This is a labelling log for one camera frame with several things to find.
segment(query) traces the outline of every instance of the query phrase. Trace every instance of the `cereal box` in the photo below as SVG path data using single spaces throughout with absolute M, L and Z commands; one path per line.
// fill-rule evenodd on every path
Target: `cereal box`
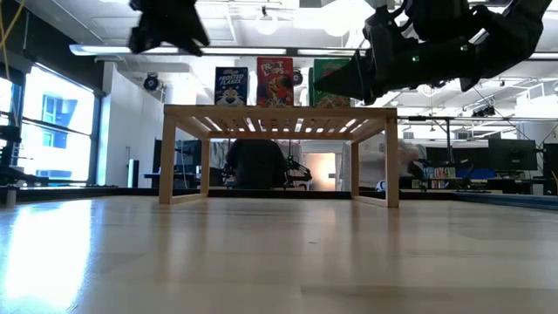
M 215 69 L 216 105 L 245 106 L 247 97 L 247 67 L 217 67 Z
M 349 63 L 349 59 L 315 59 L 314 60 L 314 81 L 337 71 Z M 350 98 L 337 96 L 328 92 L 314 90 L 314 106 L 322 108 L 348 107 Z
M 258 58 L 259 106 L 294 106 L 293 59 Z

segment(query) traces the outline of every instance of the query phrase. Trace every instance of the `wooden floor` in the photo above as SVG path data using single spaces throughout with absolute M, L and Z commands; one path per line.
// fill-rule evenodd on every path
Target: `wooden floor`
M 558 214 L 156 198 L 0 209 L 0 313 L 556 313 Z

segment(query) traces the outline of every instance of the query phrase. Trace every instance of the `red cereal box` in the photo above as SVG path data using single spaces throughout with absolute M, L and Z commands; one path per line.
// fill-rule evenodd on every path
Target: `red cereal box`
M 294 106 L 293 59 L 258 58 L 259 106 Z

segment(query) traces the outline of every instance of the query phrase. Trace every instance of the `wooden table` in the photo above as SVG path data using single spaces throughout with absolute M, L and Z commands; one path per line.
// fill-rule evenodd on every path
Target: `wooden table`
M 201 192 L 173 197 L 176 128 L 202 142 Z M 358 144 L 385 131 L 386 199 L 359 195 Z M 348 140 L 353 200 L 399 207 L 398 119 L 395 108 L 312 108 L 165 105 L 159 203 L 175 204 L 208 196 L 211 139 Z

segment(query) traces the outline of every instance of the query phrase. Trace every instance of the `black pole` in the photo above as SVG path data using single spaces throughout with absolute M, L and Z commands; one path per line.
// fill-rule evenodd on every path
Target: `black pole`
M 453 164 L 452 158 L 452 142 L 450 141 L 450 120 L 446 119 L 446 144 L 447 144 L 447 161 Z

